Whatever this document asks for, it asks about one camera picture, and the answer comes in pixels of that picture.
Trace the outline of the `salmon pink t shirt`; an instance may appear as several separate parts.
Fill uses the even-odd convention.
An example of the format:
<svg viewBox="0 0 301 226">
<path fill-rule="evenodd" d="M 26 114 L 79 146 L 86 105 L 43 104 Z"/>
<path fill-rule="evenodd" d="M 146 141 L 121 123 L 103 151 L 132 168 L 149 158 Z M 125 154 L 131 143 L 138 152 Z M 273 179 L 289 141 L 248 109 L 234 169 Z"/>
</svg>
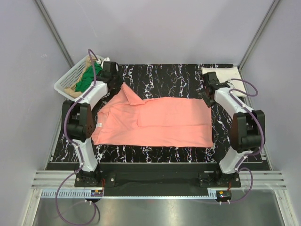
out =
<svg viewBox="0 0 301 226">
<path fill-rule="evenodd" d="M 202 99 L 141 99 L 122 84 L 119 93 L 97 113 L 92 140 L 95 145 L 210 148 L 211 109 Z"/>
</svg>

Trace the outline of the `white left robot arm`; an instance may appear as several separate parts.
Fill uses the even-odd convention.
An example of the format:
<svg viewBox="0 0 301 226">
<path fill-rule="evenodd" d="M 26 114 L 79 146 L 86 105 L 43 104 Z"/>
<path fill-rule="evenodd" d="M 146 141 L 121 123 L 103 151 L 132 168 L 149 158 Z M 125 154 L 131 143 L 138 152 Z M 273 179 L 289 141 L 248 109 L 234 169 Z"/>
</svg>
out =
<svg viewBox="0 0 301 226">
<path fill-rule="evenodd" d="M 100 184 L 102 178 L 96 172 L 97 160 L 92 147 L 95 130 L 92 110 L 112 89 L 121 85 L 118 63 L 109 58 L 101 62 L 102 70 L 96 74 L 88 89 L 78 98 L 66 100 L 62 105 L 62 130 L 65 138 L 72 143 L 79 158 L 79 170 L 87 172 L 85 181 L 91 186 Z"/>
</svg>

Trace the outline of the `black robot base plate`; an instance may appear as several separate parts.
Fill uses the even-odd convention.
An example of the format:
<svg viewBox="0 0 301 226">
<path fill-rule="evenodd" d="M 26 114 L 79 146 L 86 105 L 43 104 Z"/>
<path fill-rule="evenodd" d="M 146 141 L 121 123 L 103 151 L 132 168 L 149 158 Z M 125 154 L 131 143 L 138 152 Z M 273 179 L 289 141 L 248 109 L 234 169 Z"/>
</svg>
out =
<svg viewBox="0 0 301 226">
<path fill-rule="evenodd" d="M 202 196 L 208 188 L 240 188 L 239 175 L 216 163 L 100 163 L 76 175 L 76 187 L 104 186 L 105 197 Z"/>
</svg>

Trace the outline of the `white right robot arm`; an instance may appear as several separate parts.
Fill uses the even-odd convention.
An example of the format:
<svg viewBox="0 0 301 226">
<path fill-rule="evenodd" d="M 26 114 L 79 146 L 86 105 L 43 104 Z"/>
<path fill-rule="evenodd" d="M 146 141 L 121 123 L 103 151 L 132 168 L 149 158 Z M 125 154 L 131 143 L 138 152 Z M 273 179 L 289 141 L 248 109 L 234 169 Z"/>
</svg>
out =
<svg viewBox="0 0 301 226">
<path fill-rule="evenodd" d="M 265 144 L 265 114 L 262 110 L 249 107 L 236 95 L 257 96 L 258 90 L 250 82 L 237 78 L 220 82 L 216 72 L 207 72 L 203 76 L 205 92 L 202 93 L 202 98 L 206 105 L 211 107 L 219 104 L 232 118 L 230 148 L 219 162 L 219 172 L 213 176 L 215 184 L 222 187 L 230 182 L 230 175 L 238 172 L 239 166 L 247 157 L 261 153 Z M 255 94 L 235 88 L 232 81 L 249 84 Z"/>
</svg>

